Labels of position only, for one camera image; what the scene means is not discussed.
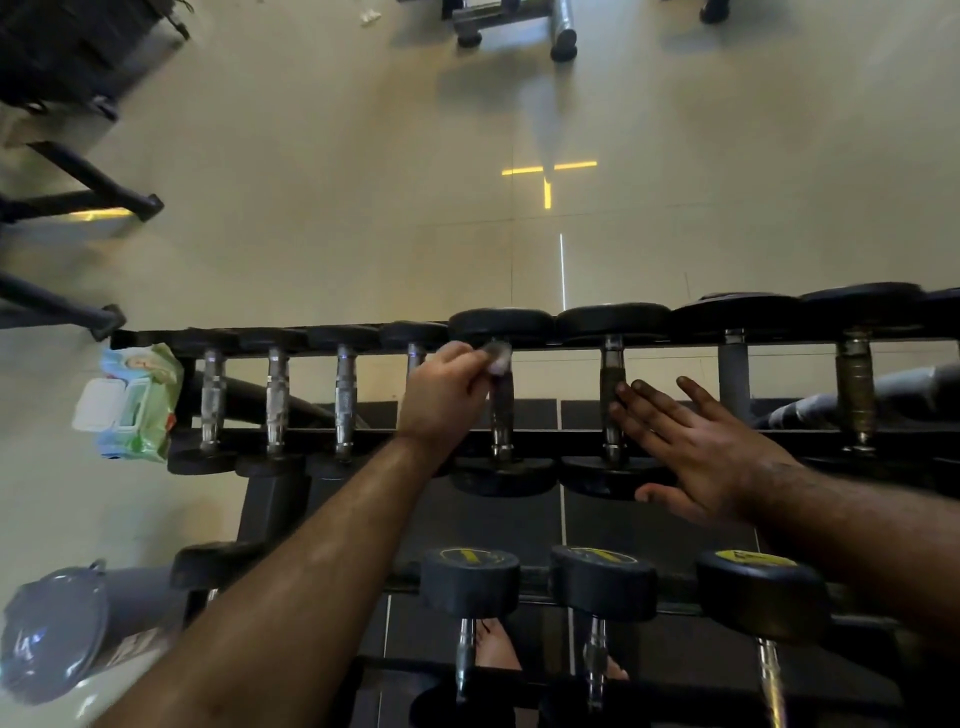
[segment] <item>bin lid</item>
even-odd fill
[[[4,610],[0,684],[27,705],[73,690],[100,651],[108,612],[99,569],[61,569],[24,584]]]

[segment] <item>yellow label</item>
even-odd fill
[[[586,546],[576,546],[570,549],[576,553],[584,554],[593,554],[594,556],[599,556],[604,561],[610,561],[614,564],[635,564],[636,559],[633,556],[628,556],[625,553],[617,553],[616,551],[605,551],[603,548],[587,548]]]
[[[445,548],[440,552],[440,555],[447,561],[466,562],[467,564],[482,564],[484,562],[496,564],[501,560],[499,555],[482,548]]]
[[[796,561],[784,559],[782,556],[774,556],[772,553],[759,553],[757,551],[717,551],[717,556],[727,561],[733,561],[735,564],[748,564],[752,567],[795,567]]]

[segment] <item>hand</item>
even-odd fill
[[[407,379],[396,437],[417,442],[443,462],[480,418],[490,363],[489,354],[470,344],[444,345]]]
[[[736,419],[706,389],[681,376],[699,414],[644,381],[617,385],[623,405],[611,415],[623,431],[680,479],[680,488],[647,483],[636,499],[658,502],[688,521],[741,516],[741,499],[757,469],[800,464],[773,440]]]

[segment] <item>trash bin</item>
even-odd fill
[[[169,583],[170,567],[107,570],[100,561],[24,584],[4,610],[0,684],[39,705],[168,644],[186,606]]]

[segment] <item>floor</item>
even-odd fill
[[[9,236],[4,268],[131,328],[444,319],[478,305],[678,306],[716,291],[867,280],[960,284],[960,12],[949,0],[580,0],[580,57],[545,27],[458,52],[438,2],[233,0],[181,12],[193,40],[137,84],[112,127],[60,135],[166,210],[116,239]],[[382,17],[361,27],[360,13]],[[18,120],[0,124],[10,132]],[[545,171],[523,171],[541,167]],[[0,150],[0,189],[57,190]],[[953,344],[877,346],[883,374]],[[752,352],[754,392],[832,388],[824,347]],[[0,332],[0,600],[51,570],[161,564],[235,534],[243,482],[102,462],[69,429],[98,347],[71,328]],[[595,356],[516,358],[519,397],[595,397]],[[631,353],[631,376],[716,387],[709,349]],[[259,381],[262,362],[230,368]],[[362,400],[403,366],[361,359]],[[329,400],[330,362],[296,396]],[[86,722],[146,661],[46,706],[0,697],[11,728]]]

